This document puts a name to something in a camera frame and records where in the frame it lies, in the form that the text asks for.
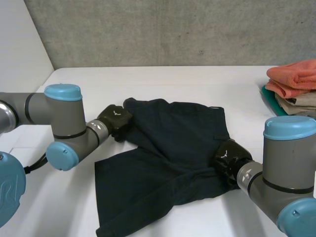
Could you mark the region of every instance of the black fabric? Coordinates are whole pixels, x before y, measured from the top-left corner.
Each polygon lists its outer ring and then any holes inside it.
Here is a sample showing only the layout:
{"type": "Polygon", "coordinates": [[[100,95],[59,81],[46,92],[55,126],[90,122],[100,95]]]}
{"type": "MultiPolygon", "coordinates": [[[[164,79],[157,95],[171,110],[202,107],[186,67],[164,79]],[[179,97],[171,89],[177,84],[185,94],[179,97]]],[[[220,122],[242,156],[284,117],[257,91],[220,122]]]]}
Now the black fabric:
{"type": "Polygon", "coordinates": [[[162,99],[124,103],[134,117],[126,140],[138,148],[95,164],[98,237],[125,237],[174,205],[231,190],[210,167],[229,139],[224,109],[162,99]]]}

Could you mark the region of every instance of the white wall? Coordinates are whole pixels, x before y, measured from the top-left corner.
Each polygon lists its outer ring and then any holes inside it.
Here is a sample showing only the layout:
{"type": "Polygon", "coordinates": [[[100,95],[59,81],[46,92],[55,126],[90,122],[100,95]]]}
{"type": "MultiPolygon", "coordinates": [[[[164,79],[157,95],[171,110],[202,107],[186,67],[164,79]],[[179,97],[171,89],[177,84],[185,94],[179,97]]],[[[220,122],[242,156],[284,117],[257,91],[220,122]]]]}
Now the white wall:
{"type": "Polygon", "coordinates": [[[35,91],[54,71],[23,0],[0,0],[0,91],[35,91]]]}

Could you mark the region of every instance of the white table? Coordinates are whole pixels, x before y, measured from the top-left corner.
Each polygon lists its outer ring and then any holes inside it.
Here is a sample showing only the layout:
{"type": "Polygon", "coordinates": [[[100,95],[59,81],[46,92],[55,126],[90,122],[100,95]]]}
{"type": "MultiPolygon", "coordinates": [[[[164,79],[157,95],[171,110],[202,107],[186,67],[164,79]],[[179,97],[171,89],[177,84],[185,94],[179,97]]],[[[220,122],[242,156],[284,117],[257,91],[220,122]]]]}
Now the white table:
{"type": "MultiPolygon", "coordinates": [[[[54,83],[81,87],[86,120],[109,104],[126,98],[196,102],[222,106],[230,136],[262,162],[263,129],[275,116],[265,105],[260,87],[268,66],[67,68],[56,70],[43,89],[54,83]]],[[[53,141],[49,126],[24,126],[0,137],[0,150],[23,165],[38,159],[53,141]]],[[[94,163],[135,148],[109,138],[76,168],[63,172],[50,164],[27,175],[27,189],[1,237],[93,237],[99,227],[94,163]]],[[[133,237],[283,237],[277,227],[242,191],[175,206],[161,220],[133,237]]]]}

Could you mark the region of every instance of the folded orange towel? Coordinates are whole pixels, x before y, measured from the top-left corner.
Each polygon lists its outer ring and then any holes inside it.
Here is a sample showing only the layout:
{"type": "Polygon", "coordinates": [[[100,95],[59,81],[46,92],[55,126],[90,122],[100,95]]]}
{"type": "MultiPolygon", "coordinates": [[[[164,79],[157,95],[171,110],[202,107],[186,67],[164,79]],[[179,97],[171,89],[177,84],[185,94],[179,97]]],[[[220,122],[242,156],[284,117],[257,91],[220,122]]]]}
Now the folded orange towel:
{"type": "Polygon", "coordinates": [[[270,79],[269,82],[266,84],[266,89],[274,91],[276,94],[278,94],[281,98],[284,98],[284,99],[294,98],[298,95],[308,93],[311,91],[311,90],[294,89],[287,85],[283,85],[277,81],[274,81],[272,79],[270,79]]]}
{"type": "Polygon", "coordinates": [[[293,98],[316,89],[316,59],[270,68],[266,85],[282,98],[293,98]]]}

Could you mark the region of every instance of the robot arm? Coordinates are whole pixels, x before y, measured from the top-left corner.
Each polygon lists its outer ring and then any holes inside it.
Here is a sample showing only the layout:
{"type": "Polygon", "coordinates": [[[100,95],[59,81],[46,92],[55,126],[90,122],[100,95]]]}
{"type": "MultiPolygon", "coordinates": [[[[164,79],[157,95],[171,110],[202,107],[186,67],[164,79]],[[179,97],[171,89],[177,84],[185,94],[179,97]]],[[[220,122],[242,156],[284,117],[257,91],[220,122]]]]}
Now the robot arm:
{"type": "Polygon", "coordinates": [[[0,134],[24,124],[51,125],[55,142],[48,146],[46,157],[64,171],[75,167],[131,117],[112,105],[86,124],[76,85],[50,85],[44,93],[0,93],[0,134]]]}
{"type": "MultiPolygon", "coordinates": [[[[110,105],[86,123],[81,91],[76,85],[50,85],[44,93],[0,93],[0,134],[24,124],[51,125],[55,141],[45,155],[58,170],[75,167],[110,134],[119,140],[131,118],[121,106],[110,105]]],[[[45,155],[34,164],[37,168],[47,162],[45,155]]],[[[20,205],[28,170],[12,155],[0,152],[0,228],[20,205]]]]}
{"type": "Polygon", "coordinates": [[[216,154],[218,170],[236,182],[283,233],[316,236],[316,121],[300,116],[271,118],[264,137],[263,164],[228,140],[216,154]]]}

